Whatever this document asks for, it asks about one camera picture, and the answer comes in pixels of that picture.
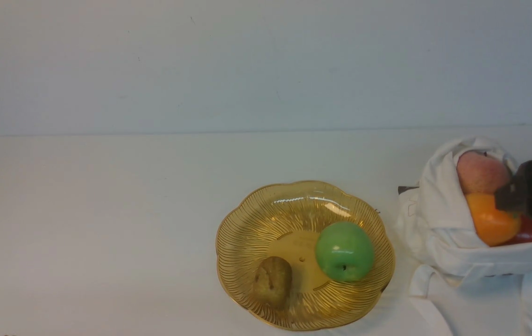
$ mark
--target green apple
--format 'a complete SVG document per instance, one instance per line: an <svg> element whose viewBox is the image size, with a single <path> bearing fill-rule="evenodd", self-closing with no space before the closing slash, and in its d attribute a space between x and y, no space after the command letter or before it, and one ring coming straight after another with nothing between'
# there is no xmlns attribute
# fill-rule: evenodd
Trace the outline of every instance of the green apple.
<svg viewBox="0 0 532 336"><path fill-rule="evenodd" d="M330 224L315 243L315 259L322 272L336 281L358 281L372 270L372 240L357 224Z"/></svg>

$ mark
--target orange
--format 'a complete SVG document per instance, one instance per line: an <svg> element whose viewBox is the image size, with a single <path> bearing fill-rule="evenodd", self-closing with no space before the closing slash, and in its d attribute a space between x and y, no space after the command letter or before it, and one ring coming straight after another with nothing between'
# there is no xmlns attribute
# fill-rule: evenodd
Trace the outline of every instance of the orange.
<svg viewBox="0 0 532 336"><path fill-rule="evenodd" d="M521 228L521 216L497 210L492 194L465 195L475 231L482 242L497 246L513 238Z"/></svg>

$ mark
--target fruit bowl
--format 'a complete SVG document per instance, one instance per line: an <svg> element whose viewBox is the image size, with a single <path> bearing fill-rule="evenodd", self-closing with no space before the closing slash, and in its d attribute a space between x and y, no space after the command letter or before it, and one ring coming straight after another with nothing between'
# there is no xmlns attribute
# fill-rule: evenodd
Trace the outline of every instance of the fruit bowl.
<svg viewBox="0 0 532 336"><path fill-rule="evenodd" d="M349 221L371 238L375 262L360 281L328 278L315 259L315 243L328 225ZM340 327L364 317L394 273L394 250L376 210L355 196L320 181L262 187L249 194L216 234L218 278L223 289L258 319L286 330ZM260 262L287 260L293 283L285 308L275 310L252 297Z"/></svg>

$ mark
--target ribbed bowl pattern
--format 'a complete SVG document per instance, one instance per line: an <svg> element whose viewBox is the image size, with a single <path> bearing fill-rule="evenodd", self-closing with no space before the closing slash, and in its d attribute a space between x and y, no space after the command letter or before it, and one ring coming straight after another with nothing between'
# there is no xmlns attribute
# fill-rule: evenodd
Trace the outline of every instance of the ribbed bowl pattern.
<svg viewBox="0 0 532 336"><path fill-rule="evenodd" d="M253 300L255 270L275 240L296 231L321 232L350 221L372 239L375 263L354 283L328 281L314 290L291 292L287 308L274 310ZM376 210L355 196L320 181L268 185L251 193L220 224L217 272L223 289L255 317L287 330L340 327L376 305L394 272L394 250Z"/></svg>

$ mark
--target potato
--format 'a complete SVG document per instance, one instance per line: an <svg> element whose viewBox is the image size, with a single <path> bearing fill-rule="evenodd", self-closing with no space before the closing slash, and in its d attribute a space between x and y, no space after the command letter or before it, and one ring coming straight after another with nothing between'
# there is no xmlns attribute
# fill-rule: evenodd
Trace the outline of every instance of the potato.
<svg viewBox="0 0 532 336"><path fill-rule="evenodd" d="M289 298L293 270L280 257L269 257L262 261L255 273L253 295L255 299L272 308L283 308Z"/></svg>

